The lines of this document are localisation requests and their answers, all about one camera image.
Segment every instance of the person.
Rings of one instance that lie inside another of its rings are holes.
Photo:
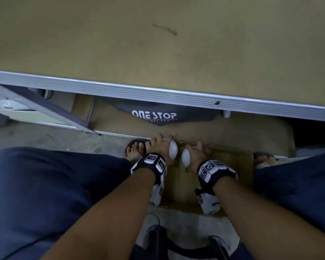
[[[147,141],[147,155],[155,153],[170,166],[172,139],[169,136],[164,140],[159,134],[156,139]],[[143,155],[143,147],[142,142],[134,144],[127,150],[126,158],[137,151]],[[191,145],[186,148],[191,161],[186,171],[198,173],[209,157],[200,141],[196,148]],[[291,172],[291,168],[296,168],[292,165],[300,163],[301,166],[309,161],[310,169],[318,173],[314,178],[322,179],[325,166],[321,170],[310,166],[320,164],[318,158],[273,168]],[[153,169],[144,165],[131,174],[132,164],[129,159],[99,154],[27,147],[0,150],[0,259],[149,259],[135,241],[158,177]],[[218,197],[252,255],[246,255],[245,247],[240,246],[231,258],[325,259],[323,214],[312,210],[313,213],[305,214],[303,219],[278,205],[281,201],[291,204],[288,201],[292,198],[288,196],[295,193],[279,197],[276,194],[274,203],[242,187],[229,172],[214,175],[217,178],[212,185],[207,185],[211,181],[205,184]],[[269,179],[265,176],[257,179],[264,185],[261,187],[264,196],[270,196],[272,186],[278,189],[279,177],[276,176],[276,172],[272,172]],[[304,201],[304,206],[315,205],[316,199],[321,197],[310,198]],[[310,224],[308,219],[316,219],[320,223],[318,228],[316,222]]]

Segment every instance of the cardboard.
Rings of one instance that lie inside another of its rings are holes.
[[[253,153],[233,148],[208,148],[212,152],[212,159],[217,159],[235,170],[238,174],[239,183],[246,188],[252,188],[254,177]],[[179,153],[182,153],[183,149],[183,145],[180,145]],[[160,207],[185,213],[203,214],[194,192],[195,188],[200,188],[198,176],[185,172],[185,168],[180,160],[180,155],[175,159],[175,165],[168,168],[164,184],[165,188],[161,197]],[[226,214],[221,209],[213,216],[224,217]]]
[[[0,0],[0,70],[325,106],[325,0]]]

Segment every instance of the wrist strap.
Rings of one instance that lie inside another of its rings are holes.
[[[212,187],[220,178],[230,176],[237,179],[237,174],[233,169],[217,160],[202,162],[198,167],[198,175],[202,189],[211,195],[214,195]]]
[[[149,153],[146,156],[139,159],[138,162],[131,168],[131,174],[139,168],[148,168],[151,169],[155,174],[155,184],[160,185],[164,182],[164,179],[167,174],[167,166],[164,161],[164,158],[157,153]]]

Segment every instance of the cardboard box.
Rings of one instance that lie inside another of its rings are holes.
[[[238,174],[240,184],[246,188],[252,188],[253,153],[215,146],[209,148],[212,151],[212,159],[217,159],[235,170]],[[183,150],[184,147],[180,146],[179,155],[175,159],[175,165],[167,170],[160,207],[203,215],[195,194],[195,188],[200,188],[198,176],[185,172],[185,168],[180,159]],[[213,215],[213,217],[224,216],[226,214],[222,209]]]

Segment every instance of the floor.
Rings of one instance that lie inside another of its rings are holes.
[[[16,121],[9,121],[6,126],[0,127],[0,149],[30,146],[120,157],[131,140]],[[233,252],[238,245],[239,238],[227,218],[198,216],[156,207],[149,207],[148,212],[159,217],[161,225],[168,230],[169,238],[179,246],[191,249],[208,245],[209,235],[223,238],[229,246],[229,252]],[[157,224],[156,217],[148,214],[139,233],[138,244],[142,244],[146,229],[154,224]],[[187,259],[171,252],[169,256],[171,260]]]

